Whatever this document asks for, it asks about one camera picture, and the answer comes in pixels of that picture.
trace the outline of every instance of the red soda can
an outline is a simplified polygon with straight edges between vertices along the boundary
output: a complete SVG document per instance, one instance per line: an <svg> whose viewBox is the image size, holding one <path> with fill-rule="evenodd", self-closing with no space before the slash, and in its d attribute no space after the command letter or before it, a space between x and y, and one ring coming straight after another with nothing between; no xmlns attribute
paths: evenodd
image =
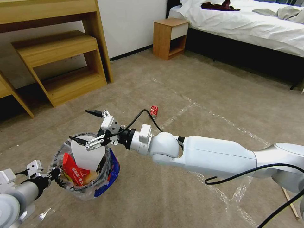
<svg viewBox="0 0 304 228"><path fill-rule="evenodd" d="M150 109L150 114L153 119L157 117L158 107L156 105L153 105Z"/></svg>

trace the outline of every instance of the wooden step stool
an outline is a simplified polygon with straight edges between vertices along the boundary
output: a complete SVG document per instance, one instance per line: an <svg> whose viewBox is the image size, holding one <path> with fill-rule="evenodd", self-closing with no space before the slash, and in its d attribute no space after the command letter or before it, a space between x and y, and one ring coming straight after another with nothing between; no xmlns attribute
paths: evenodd
<svg viewBox="0 0 304 228"><path fill-rule="evenodd" d="M26 112L34 118L34 114L30 111L26 103L23 101L23 99L18 95L15 88L12 86L12 84L8 81L6 77L4 77L0 71L0 98L13 95L14 98L21 104L21 106L26 110Z"/></svg>
<svg viewBox="0 0 304 228"><path fill-rule="evenodd" d="M12 43L26 67L53 106L65 103L107 84L96 39L71 31ZM35 67L84 54L87 66L40 81Z"/></svg>

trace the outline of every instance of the white drawer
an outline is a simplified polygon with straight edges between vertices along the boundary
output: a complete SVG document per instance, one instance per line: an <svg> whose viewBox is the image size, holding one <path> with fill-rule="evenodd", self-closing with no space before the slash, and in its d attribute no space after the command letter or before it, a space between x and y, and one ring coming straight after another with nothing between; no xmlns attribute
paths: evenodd
<svg viewBox="0 0 304 228"><path fill-rule="evenodd" d="M188 23L172 27L171 40L186 35L188 31Z"/></svg>

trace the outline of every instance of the wooden stick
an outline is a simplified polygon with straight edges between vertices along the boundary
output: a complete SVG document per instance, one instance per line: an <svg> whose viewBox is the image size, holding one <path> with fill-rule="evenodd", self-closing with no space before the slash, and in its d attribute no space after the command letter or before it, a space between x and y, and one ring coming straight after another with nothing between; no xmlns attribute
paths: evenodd
<svg viewBox="0 0 304 228"><path fill-rule="evenodd" d="M287 200L290 200L290 196L288 195L288 192L286 191L286 189L284 189L284 188L282 187L282 190L283 190L283 192L284 192L284 195L285 195L286 199L287 199ZM292 212L294 213L295 217L299 220L299 219L300 219L300 216L298 215L298 213L297 213L297 211L296 211L295 206L293 205L293 203L291 203L289 206L290 206Z"/></svg>

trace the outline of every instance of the dark red clothing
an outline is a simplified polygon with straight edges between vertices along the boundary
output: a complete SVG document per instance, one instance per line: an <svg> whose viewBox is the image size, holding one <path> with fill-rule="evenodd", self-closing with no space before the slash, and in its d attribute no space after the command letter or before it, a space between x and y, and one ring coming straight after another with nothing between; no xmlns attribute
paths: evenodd
<svg viewBox="0 0 304 228"><path fill-rule="evenodd" d="M211 4L211 2L203 3L200 7L204 10L220 10L220 11L240 11L241 9L234 9L230 5L230 0L225 0L222 5Z"/></svg>

